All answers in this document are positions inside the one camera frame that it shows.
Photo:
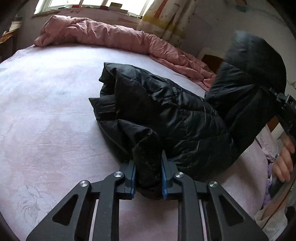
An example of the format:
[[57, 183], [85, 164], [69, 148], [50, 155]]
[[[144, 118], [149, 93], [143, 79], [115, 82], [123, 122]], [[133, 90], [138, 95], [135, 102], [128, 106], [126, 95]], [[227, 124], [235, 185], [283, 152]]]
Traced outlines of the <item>person's right hand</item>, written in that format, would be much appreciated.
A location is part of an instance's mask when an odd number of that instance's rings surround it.
[[278, 178], [280, 182], [284, 183], [290, 180], [290, 174], [293, 171], [291, 154], [295, 153], [295, 146], [286, 133], [282, 133], [279, 139], [283, 146], [280, 149], [280, 154], [273, 162], [271, 170], [273, 177]]

